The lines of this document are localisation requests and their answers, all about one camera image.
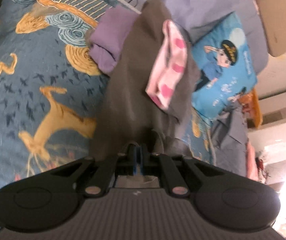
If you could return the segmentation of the grey sweatshirt with print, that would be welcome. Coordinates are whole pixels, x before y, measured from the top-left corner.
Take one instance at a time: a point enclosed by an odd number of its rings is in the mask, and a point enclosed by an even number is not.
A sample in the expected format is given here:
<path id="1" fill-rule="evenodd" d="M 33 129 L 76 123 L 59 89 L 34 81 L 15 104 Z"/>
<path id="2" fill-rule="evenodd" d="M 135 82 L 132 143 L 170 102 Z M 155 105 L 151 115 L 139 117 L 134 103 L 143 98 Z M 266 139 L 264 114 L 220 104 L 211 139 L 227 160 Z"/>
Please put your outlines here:
<path id="1" fill-rule="evenodd" d="M 191 94 L 199 70 L 191 57 L 174 90 L 167 110 L 160 109 L 146 88 L 157 54 L 164 40 L 163 24 L 170 13 L 161 0 L 147 0 L 127 36 L 120 60 L 114 68 L 97 117 L 91 155 L 91 177 L 95 163 L 119 152 L 129 144 L 145 144 L 150 153 L 174 157 L 192 155 L 182 141 L 191 115 Z"/>

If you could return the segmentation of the pink towel on duvet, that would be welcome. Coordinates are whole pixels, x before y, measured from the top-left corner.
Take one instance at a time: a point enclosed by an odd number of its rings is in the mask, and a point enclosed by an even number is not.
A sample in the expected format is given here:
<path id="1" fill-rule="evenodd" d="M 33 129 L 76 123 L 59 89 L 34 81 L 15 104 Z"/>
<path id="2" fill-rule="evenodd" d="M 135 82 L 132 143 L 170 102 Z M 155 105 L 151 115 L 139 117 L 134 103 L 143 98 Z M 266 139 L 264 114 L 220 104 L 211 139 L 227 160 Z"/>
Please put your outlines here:
<path id="1" fill-rule="evenodd" d="M 255 153 L 255 148 L 251 145 L 250 141 L 247 142 L 246 169 L 247 169 L 247 175 L 246 175 L 247 178 L 257 181 L 258 169 L 256 164 L 256 153 Z"/>

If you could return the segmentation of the blue floral quilt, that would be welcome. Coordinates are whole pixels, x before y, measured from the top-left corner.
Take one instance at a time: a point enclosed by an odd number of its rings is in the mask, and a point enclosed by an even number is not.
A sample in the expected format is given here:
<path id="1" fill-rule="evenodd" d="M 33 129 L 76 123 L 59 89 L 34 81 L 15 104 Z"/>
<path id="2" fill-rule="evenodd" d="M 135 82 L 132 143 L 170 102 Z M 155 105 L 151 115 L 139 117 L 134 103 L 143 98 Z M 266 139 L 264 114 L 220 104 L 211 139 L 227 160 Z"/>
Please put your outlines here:
<path id="1" fill-rule="evenodd" d="M 0 188 L 88 154 L 108 77 L 88 55 L 86 31 L 106 10 L 146 0 L 0 0 Z M 195 33 L 197 0 L 162 0 Z"/>

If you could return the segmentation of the orange plush toy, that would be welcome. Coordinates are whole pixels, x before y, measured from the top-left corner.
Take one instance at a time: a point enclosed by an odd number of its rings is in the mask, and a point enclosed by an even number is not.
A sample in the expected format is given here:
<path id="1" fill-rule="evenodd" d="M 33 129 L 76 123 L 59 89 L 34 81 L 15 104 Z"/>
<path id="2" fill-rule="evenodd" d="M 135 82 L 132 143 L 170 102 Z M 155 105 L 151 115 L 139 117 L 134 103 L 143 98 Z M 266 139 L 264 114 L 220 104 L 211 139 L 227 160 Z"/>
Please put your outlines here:
<path id="1" fill-rule="evenodd" d="M 241 96 L 238 102 L 242 105 L 242 111 L 247 120 L 250 120 L 250 124 L 253 124 L 252 127 L 258 129 L 263 122 L 263 115 L 256 89 L 254 88 L 248 94 Z"/>

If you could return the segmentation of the blue cartoon police pillow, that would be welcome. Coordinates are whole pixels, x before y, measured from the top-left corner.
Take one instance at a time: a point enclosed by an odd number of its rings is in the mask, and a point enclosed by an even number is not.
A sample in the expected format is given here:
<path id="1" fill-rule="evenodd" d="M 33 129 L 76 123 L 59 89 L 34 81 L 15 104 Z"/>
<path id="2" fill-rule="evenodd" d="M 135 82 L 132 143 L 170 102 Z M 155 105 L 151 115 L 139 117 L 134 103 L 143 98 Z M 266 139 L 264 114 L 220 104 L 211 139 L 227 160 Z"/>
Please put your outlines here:
<path id="1" fill-rule="evenodd" d="M 200 69 L 192 106 L 206 122 L 257 83 L 243 26 L 234 12 L 193 45 L 192 56 Z"/>

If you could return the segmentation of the folded purple garment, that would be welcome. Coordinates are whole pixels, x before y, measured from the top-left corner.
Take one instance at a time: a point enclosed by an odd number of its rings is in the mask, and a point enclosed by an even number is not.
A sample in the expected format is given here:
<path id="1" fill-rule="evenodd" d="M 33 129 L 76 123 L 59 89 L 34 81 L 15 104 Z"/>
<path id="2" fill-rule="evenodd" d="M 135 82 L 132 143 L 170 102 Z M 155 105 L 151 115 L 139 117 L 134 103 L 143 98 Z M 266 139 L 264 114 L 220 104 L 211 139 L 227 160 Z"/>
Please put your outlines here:
<path id="1" fill-rule="evenodd" d="M 109 8 L 101 16 L 95 30 L 86 38 L 89 56 L 103 74 L 112 74 L 125 39 L 138 16 L 138 13 L 120 5 Z"/>

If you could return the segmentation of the grey-blue duvet with lettering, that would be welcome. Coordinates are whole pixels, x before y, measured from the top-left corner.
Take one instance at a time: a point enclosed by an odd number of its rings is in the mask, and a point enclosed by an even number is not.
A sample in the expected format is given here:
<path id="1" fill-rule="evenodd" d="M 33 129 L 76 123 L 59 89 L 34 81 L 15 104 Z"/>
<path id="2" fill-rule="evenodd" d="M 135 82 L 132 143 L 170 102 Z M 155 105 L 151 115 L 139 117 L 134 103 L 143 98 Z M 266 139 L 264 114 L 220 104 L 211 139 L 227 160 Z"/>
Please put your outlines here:
<path id="1" fill-rule="evenodd" d="M 153 153 L 199 154 L 184 141 L 203 137 L 212 163 L 247 175 L 247 132 L 239 98 L 267 63 L 253 0 L 141 0 L 110 72 L 90 155 L 103 160 L 129 144 Z"/>

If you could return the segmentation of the beige headrest cushion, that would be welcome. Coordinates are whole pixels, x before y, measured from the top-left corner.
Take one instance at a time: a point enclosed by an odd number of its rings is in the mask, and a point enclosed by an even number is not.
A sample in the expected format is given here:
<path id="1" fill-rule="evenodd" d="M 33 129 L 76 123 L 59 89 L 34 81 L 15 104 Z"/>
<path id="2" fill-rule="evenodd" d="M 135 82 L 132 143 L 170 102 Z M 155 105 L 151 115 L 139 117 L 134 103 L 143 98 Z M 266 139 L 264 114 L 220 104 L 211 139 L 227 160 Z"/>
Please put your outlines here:
<path id="1" fill-rule="evenodd" d="M 273 57 L 286 53 L 286 0 L 255 0 L 263 24 L 268 52 Z"/>

